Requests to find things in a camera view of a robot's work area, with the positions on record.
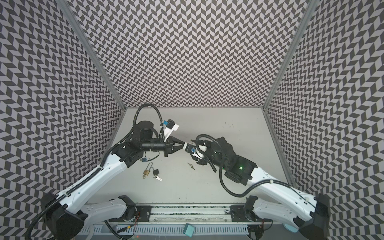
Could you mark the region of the black padlock with keys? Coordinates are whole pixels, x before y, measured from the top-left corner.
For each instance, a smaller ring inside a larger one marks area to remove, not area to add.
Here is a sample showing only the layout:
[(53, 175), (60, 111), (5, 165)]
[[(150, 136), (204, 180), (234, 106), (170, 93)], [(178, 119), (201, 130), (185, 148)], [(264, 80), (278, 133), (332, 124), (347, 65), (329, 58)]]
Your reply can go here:
[(158, 169), (153, 170), (154, 179), (162, 182), (163, 179), (160, 178), (159, 174), (160, 174), (160, 171)]

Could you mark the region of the long shackle brass padlock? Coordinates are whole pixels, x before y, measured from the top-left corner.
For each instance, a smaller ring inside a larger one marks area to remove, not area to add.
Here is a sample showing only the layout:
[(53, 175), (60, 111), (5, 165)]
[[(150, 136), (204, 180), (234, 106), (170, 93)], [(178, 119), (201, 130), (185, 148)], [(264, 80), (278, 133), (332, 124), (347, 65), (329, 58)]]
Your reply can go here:
[(149, 162), (146, 169), (143, 172), (143, 179), (145, 179), (153, 170), (153, 163)]

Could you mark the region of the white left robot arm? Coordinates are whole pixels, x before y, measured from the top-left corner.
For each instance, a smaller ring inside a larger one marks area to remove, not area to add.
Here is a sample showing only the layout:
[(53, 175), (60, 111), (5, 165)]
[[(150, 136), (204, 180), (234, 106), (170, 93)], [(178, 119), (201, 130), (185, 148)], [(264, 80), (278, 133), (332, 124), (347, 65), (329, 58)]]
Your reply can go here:
[[(153, 108), (159, 117), (158, 132), (152, 122), (137, 121), (140, 111), (146, 107)], [(54, 240), (74, 238), (96, 216), (95, 211), (87, 213), (83, 206), (106, 183), (130, 168), (145, 152), (163, 152), (167, 157), (183, 148), (185, 143), (171, 136), (178, 128), (179, 125), (173, 120), (163, 120), (159, 109), (153, 104), (140, 106), (134, 115), (131, 130), (107, 150), (95, 169), (58, 194), (48, 193), (41, 199), (42, 211), (32, 219), (25, 239), (32, 238), (32, 231), (40, 220), (49, 228)]]

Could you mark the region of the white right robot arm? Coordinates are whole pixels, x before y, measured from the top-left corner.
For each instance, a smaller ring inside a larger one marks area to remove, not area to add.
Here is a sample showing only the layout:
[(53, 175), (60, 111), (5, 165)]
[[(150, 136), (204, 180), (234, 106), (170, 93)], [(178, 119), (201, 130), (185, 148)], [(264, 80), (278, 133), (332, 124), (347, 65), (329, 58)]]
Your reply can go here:
[(219, 174), (222, 188), (235, 198), (247, 198), (249, 218), (269, 219), (293, 227), (308, 240), (325, 240), (330, 223), (330, 198), (316, 196), (268, 174), (256, 163), (237, 155), (224, 137), (198, 135), (193, 156)]

